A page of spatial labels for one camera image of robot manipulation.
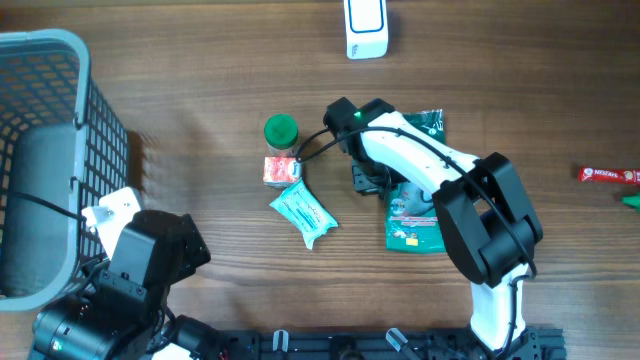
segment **blue snack packet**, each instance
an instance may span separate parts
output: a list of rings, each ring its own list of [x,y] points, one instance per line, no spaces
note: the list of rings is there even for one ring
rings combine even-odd
[[[285,189],[270,206],[300,230],[309,250],[318,237],[338,226],[336,219],[313,197],[302,180]]]

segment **white device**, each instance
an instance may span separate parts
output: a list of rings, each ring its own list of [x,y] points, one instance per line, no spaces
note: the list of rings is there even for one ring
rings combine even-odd
[[[98,206],[82,209],[82,216],[87,218],[87,227],[97,231],[102,247],[111,259],[122,230],[142,209],[138,191],[125,187],[101,197]]]
[[[464,171],[469,172],[475,167],[477,156],[464,154],[441,144],[437,140],[424,134],[409,124],[398,111],[385,113],[368,124],[369,127],[390,127],[404,130],[429,143],[444,155],[449,156]],[[382,163],[396,170],[410,182],[418,185],[425,194],[425,198],[440,189],[445,180],[454,181],[460,178],[460,173],[448,166],[442,159],[404,136],[386,131],[367,131],[360,134],[362,145],[367,156],[373,161]],[[471,283],[471,297],[473,299],[473,315],[471,329],[488,348],[501,349],[509,331],[511,315],[510,283],[517,276],[527,272],[528,265],[518,265],[502,277],[499,285],[493,289],[487,284]],[[525,329],[522,319],[522,289],[517,294],[516,328],[513,338],[516,339]]]
[[[372,59],[387,53],[386,0],[344,0],[344,23],[349,59]]]

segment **white label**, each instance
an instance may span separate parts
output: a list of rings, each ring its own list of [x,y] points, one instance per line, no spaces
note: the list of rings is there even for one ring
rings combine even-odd
[[[349,0],[351,29],[354,32],[375,31],[382,28],[380,0]]]
[[[292,161],[289,163],[289,175],[295,178],[300,177],[300,164],[297,161]]]

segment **gray plastic basket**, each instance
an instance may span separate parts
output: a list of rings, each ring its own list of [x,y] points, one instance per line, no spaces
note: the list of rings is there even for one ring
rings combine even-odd
[[[91,79],[89,51],[65,30],[0,34],[0,311],[75,290],[105,256],[73,213],[128,179],[127,133]]]

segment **green snack bag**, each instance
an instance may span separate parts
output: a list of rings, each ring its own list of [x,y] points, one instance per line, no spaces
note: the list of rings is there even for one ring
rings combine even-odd
[[[404,114],[420,131],[445,143],[442,110]],[[433,202],[422,200],[422,191],[412,183],[403,183],[386,198],[385,220],[387,250],[412,253],[445,252]]]

